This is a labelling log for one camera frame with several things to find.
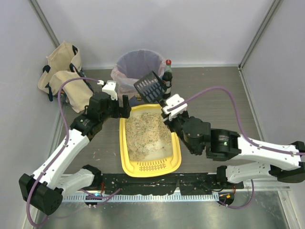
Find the black litter scoop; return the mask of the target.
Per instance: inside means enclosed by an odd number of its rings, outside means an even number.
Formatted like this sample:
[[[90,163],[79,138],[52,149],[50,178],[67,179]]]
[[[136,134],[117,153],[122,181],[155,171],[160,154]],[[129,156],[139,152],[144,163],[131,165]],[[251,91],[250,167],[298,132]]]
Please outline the black litter scoop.
[[[133,84],[145,103],[159,103],[163,99],[167,87],[160,77],[151,71]]]

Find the yellow litter box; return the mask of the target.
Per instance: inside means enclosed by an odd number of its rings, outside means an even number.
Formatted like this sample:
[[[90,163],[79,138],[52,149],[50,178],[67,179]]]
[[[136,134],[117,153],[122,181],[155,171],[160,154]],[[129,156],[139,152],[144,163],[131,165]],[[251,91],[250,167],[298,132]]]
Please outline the yellow litter box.
[[[158,113],[160,115],[162,113],[158,104],[144,104],[133,107],[130,117],[144,112]],[[128,155],[125,135],[126,120],[125,118],[120,119],[119,139],[122,168],[127,175],[131,177],[156,177],[174,172],[179,168],[182,161],[181,148],[178,136],[172,132],[173,154],[171,156],[152,161],[131,161]]]

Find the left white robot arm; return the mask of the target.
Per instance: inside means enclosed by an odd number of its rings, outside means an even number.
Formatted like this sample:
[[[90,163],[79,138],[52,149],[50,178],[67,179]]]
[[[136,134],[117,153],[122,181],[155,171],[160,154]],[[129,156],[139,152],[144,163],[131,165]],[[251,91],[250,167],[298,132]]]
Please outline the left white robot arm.
[[[85,165],[77,173],[62,178],[63,172],[102,130],[109,118],[129,118],[131,107],[127,95],[123,106],[105,92],[97,92],[90,98],[85,112],[74,119],[68,134],[47,161],[32,175],[23,174],[19,186],[23,200],[47,216],[53,214],[62,200],[82,188],[96,188],[102,184],[102,172]]]

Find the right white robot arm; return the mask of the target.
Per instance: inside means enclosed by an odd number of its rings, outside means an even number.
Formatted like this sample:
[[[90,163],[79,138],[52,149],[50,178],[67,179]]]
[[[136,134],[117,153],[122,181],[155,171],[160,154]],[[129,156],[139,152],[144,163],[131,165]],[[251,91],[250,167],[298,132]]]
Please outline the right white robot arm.
[[[176,116],[162,112],[163,122],[193,155],[205,153],[213,161],[249,160],[239,166],[220,166],[216,171],[217,182],[238,184],[249,179],[275,177],[283,183],[301,183],[305,180],[305,164],[301,155],[303,142],[275,145],[247,139],[238,132],[213,129],[184,111]]]

